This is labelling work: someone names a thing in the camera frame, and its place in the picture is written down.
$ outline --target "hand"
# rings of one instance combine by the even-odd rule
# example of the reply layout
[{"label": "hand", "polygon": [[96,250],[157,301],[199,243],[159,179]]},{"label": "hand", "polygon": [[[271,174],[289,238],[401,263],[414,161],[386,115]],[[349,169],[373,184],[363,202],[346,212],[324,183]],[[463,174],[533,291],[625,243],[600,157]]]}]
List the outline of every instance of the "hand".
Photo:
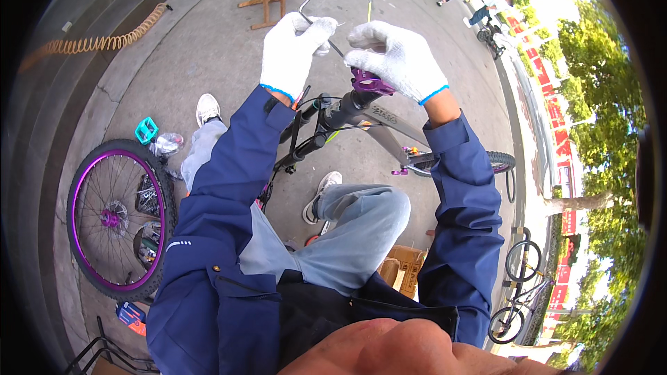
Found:
[{"label": "hand", "polygon": [[376,20],[356,26],[347,41],[355,48],[372,48],[380,54],[350,51],[345,64],[377,74],[421,106],[449,87],[426,40],[415,32]]},{"label": "hand", "polygon": [[288,96],[292,102],[304,89],[305,79],[315,55],[329,52],[327,40],[336,31],[332,18],[308,17],[310,25],[298,12],[285,15],[264,37],[260,86]]}]

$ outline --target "shoe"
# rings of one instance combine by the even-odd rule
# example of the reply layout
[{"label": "shoe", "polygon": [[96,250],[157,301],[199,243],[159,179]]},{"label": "shoe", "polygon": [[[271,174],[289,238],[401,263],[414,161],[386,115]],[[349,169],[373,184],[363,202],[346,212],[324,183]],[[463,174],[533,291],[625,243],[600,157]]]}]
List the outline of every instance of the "shoe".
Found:
[{"label": "shoe", "polygon": [[304,218],[304,221],[308,224],[317,224],[320,219],[313,213],[313,203],[320,198],[322,191],[326,190],[332,184],[343,184],[343,175],[338,171],[331,171],[329,174],[325,175],[324,178],[320,181],[318,186],[318,192],[313,197],[308,204],[305,205],[304,211],[301,214],[301,217]]},{"label": "shoe", "polygon": [[197,124],[201,128],[201,125],[212,118],[220,118],[220,104],[213,95],[206,93],[197,103]]}]

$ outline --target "pavement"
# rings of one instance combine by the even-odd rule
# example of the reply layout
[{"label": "pavement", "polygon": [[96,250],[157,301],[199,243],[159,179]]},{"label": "pavement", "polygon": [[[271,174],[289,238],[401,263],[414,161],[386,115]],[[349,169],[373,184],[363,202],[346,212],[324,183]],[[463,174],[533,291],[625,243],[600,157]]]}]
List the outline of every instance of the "pavement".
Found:
[{"label": "pavement", "polygon": [[[231,114],[259,82],[262,41],[268,32],[268,29],[250,30],[250,25],[263,20],[262,7],[238,8],[237,4],[244,1],[202,0],[194,6],[143,64],[120,101],[104,140],[133,138],[137,123],[151,116],[161,131],[177,132],[186,138],[185,149],[170,159],[170,167],[178,169],[197,128],[195,108],[199,96],[212,93],[220,103],[222,120],[228,124]],[[287,0],[287,10],[296,10],[303,1]],[[312,0],[306,13],[345,22],[332,37],[345,52],[349,50],[346,34],[357,24],[366,22],[368,3],[369,0]],[[274,6],[271,16],[277,18],[278,5]],[[525,127],[519,125],[522,116],[517,116],[514,108],[512,115],[508,113],[506,98],[509,97],[501,87],[496,64],[486,45],[475,38],[476,29],[463,25],[464,16],[470,17],[471,12],[461,0],[453,0],[441,8],[435,0],[372,0],[372,19],[414,30],[427,39],[450,81],[452,92],[485,148],[514,154],[520,160],[522,156],[515,151],[526,143],[525,138],[516,136],[516,132],[523,132]],[[312,96],[322,92],[342,96],[349,91],[349,78],[349,69],[341,58],[330,52],[326,57],[313,59],[307,84],[312,86]],[[505,84],[507,87],[511,90],[516,85]],[[420,106],[397,94],[382,97],[378,102],[415,126],[421,126],[427,119]],[[523,107],[521,102],[514,102],[515,107]],[[300,139],[305,139],[309,133],[312,133],[312,125],[302,130]],[[277,175],[267,217],[283,240],[293,240],[302,246],[308,237],[320,231],[319,226],[309,226],[301,219],[301,210],[313,197],[322,176],[338,170],[347,183],[391,184],[403,190],[410,198],[412,212],[397,243],[421,249],[430,246],[431,238],[426,236],[426,231],[435,228],[434,212],[439,204],[433,182],[414,174],[392,176],[391,171],[398,167],[396,161],[365,133],[362,130],[341,132],[326,147],[299,163],[295,174]],[[405,146],[414,145],[401,136],[397,139]],[[280,146],[278,156],[287,151],[288,144]],[[526,156],[526,165],[530,161],[532,155]],[[503,200],[500,215],[504,223],[500,234],[505,237],[493,293],[494,302],[498,304],[495,299],[501,298],[504,256],[510,246],[510,229],[516,225],[515,209],[523,206],[525,200],[520,200],[518,194],[517,203],[508,202],[504,174],[496,176],[496,187]],[[185,186],[177,183],[177,204],[185,192]],[[96,315],[101,315],[109,337],[121,340],[130,354],[146,356],[145,340],[115,320],[112,300],[96,292],[84,278],[81,278],[81,292],[89,333],[97,333],[95,319]]]}]

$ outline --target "tree trunk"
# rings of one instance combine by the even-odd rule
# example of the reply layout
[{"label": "tree trunk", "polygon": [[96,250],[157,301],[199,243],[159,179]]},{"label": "tree trunk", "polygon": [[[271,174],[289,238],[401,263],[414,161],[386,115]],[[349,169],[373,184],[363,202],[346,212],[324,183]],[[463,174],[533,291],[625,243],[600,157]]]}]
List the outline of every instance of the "tree trunk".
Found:
[{"label": "tree trunk", "polygon": [[596,210],[598,208],[609,208],[614,205],[612,190],[605,190],[594,196],[575,198],[545,198],[544,205],[547,208],[547,216],[571,210]]}]

